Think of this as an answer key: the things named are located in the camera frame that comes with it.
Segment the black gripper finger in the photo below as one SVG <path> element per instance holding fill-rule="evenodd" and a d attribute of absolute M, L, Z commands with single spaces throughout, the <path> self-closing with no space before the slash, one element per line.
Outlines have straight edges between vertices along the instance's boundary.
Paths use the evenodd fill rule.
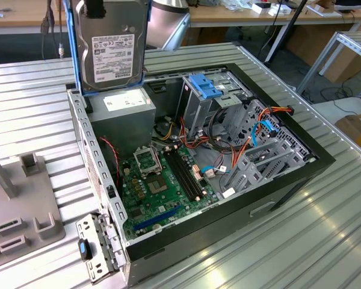
<path fill-rule="evenodd" d="M 85 15 L 87 18 L 104 18 L 106 10 L 103 0 L 84 0 Z"/>

